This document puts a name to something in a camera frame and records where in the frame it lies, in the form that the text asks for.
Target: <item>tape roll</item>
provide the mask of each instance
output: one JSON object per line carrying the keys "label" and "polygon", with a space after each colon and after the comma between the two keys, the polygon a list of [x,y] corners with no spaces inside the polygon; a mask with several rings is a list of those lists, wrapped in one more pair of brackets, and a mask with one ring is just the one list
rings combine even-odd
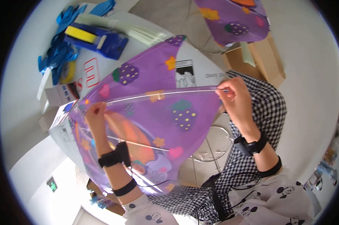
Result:
{"label": "tape roll", "polygon": [[92,44],[94,44],[95,40],[97,39],[97,35],[91,34],[87,31],[84,31],[82,29],[79,29],[73,26],[68,26],[64,33],[71,37],[74,37],[79,40],[86,41]]}
{"label": "tape roll", "polygon": [[61,78],[59,79],[60,83],[70,83],[74,77],[74,71],[76,69],[75,60],[65,62],[63,65]]}

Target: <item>green exit sign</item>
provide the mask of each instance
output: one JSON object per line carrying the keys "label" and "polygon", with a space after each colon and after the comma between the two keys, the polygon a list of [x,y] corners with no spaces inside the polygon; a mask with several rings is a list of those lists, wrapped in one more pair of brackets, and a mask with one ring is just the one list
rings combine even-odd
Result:
{"label": "green exit sign", "polygon": [[58,188],[57,184],[55,183],[55,180],[53,177],[50,178],[49,181],[47,181],[47,185],[50,187],[50,189],[55,192]]}

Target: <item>red logo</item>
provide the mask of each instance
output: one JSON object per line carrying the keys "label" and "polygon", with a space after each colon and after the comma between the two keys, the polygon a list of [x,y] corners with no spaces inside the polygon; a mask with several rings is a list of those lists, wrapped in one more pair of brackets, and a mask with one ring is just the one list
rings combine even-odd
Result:
{"label": "red logo", "polygon": [[100,82],[100,74],[98,69],[98,60],[93,58],[87,61],[83,65],[84,71],[86,72],[86,86],[87,88],[93,87]]}

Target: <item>wristband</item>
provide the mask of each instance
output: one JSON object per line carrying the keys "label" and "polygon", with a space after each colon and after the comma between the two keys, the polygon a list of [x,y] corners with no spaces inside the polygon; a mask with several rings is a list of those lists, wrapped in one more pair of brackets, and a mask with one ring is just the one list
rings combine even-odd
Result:
{"label": "wristband", "polygon": [[264,171],[264,172],[260,171],[259,175],[261,176],[261,178],[273,176],[276,173],[278,173],[278,171],[281,169],[281,167],[282,167],[281,158],[278,156],[278,163],[272,169],[269,169],[269,170]]}
{"label": "wristband", "polygon": [[113,190],[113,193],[117,196],[123,196],[125,194],[128,194],[130,191],[132,191],[135,187],[137,186],[137,182],[132,178],[132,180],[126,184],[126,186],[118,189],[118,190]]}

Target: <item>pink heart print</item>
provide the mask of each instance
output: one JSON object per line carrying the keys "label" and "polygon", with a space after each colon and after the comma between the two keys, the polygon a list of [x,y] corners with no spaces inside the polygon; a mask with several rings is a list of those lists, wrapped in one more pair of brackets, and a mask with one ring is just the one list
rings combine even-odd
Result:
{"label": "pink heart print", "polygon": [[178,156],[182,155],[182,153],[183,153],[182,147],[175,147],[169,150],[169,154],[173,156],[174,158],[177,158]]}
{"label": "pink heart print", "polygon": [[256,18],[257,25],[259,25],[260,27],[264,26],[265,22],[261,18],[257,16],[255,18]]}
{"label": "pink heart print", "polygon": [[167,171],[167,168],[166,167],[162,167],[162,168],[159,169],[159,171],[162,172],[162,173],[165,173]]}
{"label": "pink heart print", "polygon": [[109,86],[108,84],[104,84],[100,90],[100,95],[104,98],[109,96]]}

